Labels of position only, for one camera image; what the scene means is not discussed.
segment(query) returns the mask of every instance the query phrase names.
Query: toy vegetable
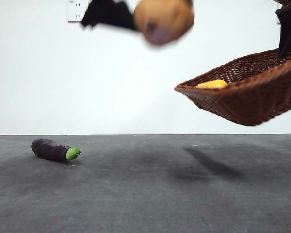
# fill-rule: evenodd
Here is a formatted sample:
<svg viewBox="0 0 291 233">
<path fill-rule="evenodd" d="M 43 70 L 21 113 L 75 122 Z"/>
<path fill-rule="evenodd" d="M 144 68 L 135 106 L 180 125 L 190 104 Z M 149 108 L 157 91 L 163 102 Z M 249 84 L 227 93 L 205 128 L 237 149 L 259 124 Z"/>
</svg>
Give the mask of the toy vegetable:
<svg viewBox="0 0 291 233">
<path fill-rule="evenodd" d="M 211 88 L 211 89 L 213 89 L 213 88 L 225 88 L 227 86 L 228 86 L 228 84 L 224 80 L 217 79 L 217 80 L 201 83 L 201 84 L 197 85 L 196 88 Z"/>
<path fill-rule="evenodd" d="M 161 46 L 178 40 L 194 24 L 191 0 L 141 0 L 133 14 L 120 1 L 92 0 L 82 25 L 104 23 L 141 32 L 152 45 Z"/>
<path fill-rule="evenodd" d="M 31 144 L 31 149 L 36 156 L 53 161 L 75 159 L 80 155 L 78 148 L 60 145 L 48 139 L 36 139 Z"/>
</svg>

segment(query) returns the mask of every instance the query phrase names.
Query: white wall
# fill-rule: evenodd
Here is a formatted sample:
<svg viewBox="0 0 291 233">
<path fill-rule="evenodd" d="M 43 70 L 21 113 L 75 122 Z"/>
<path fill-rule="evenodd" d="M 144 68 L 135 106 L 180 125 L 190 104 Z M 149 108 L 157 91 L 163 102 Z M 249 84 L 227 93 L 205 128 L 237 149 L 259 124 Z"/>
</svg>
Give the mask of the white wall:
<svg viewBox="0 0 291 233">
<path fill-rule="evenodd" d="M 174 91 L 279 42 L 271 0 L 194 5 L 194 28 L 153 49 L 126 30 L 66 23 L 65 0 L 0 0 L 0 134 L 291 133 L 291 111 L 245 127 Z"/>
</svg>

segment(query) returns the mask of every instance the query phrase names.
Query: electrical outlet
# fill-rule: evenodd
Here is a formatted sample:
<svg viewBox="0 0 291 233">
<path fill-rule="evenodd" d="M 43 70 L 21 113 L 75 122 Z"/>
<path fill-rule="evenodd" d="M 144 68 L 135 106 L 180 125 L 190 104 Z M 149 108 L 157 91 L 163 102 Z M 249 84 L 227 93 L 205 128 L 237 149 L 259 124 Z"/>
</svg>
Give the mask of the electrical outlet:
<svg viewBox="0 0 291 233">
<path fill-rule="evenodd" d="M 89 0 L 68 0 L 66 4 L 68 23 L 80 23 L 89 3 Z"/>
</svg>

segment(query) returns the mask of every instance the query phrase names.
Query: eggplant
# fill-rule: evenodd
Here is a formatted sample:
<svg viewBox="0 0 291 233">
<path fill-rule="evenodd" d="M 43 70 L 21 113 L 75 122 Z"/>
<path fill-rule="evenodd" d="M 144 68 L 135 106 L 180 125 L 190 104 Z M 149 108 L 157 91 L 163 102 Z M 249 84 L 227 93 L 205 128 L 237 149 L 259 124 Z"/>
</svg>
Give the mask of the eggplant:
<svg viewBox="0 0 291 233">
<path fill-rule="evenodd" d="M 78 148 L 58 144 L 53 140 L 44 138 L 34 140 L 31 149 L 37 157 L 53 161 L 72 160 L 81 153 Z"/>
</svg>

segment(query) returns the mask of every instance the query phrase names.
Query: basket rim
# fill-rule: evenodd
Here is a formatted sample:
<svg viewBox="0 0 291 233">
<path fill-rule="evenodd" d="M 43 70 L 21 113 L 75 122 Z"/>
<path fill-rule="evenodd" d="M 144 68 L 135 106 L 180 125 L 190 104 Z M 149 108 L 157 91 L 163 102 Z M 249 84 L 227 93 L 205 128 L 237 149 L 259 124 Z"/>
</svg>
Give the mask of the basket rim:
<svg viewBox="0 0 291 233">
<path fill-rule="evenodd" d="M 272 68 L 268 69 L 267 71 L 262 72 L 260 74 L 253 75 L 253 76 L 245 78 L 243 80 L 234 81 L 232 83 L 229 83 L 227 87 L 222 88 L 222 89 L 206 89 L 206 88 L 203 89 L 203 88 L 196 88 L 194 86 L 188 86 L 188 85 L 184 84 L 186 82 L 197 79 L 200 76 L 212 73 L 214 70 L 219 69 L 219 68 L 226 66 L 230 63 L 233 63 L 235 61 L 238 61 L 239 59 L 243 59 L 243 58 L 246 58 L 246 57 L 249 57 L 252 55 L 256 55 L 256 54 L 263 54 L 263 53 L 266 53 L 269 51 L 255 53 L 255 54 L 251 54 L 251 55 L 247 55 L 247 56 L 243 56 L 243 57 L 234 59 L 228 63 L 225 63 L 224 65 L 221 65 L 215 69 L 212 69 L 212 70 L 210 70 L 202 75 L 199 75 L 193 79 L 182 82 L 181 84 L 179 84 L 175 87 L 175 91 L 181 92 L 184 94 L 195 94 L 195 95 L 212 96 L 212 97 L 213 96 L 233 95 L 236 92 L 245 92 L 245 91 L 251 90 L 257 86 L 267 84 L 271 81 L 278 79 L 280 76 L 285 75 L 288 72 L 291 72 L 291 60 L 288 60 L 285 63 L 277 65 L 275 67 L 272 67 Z"/>
</svg>

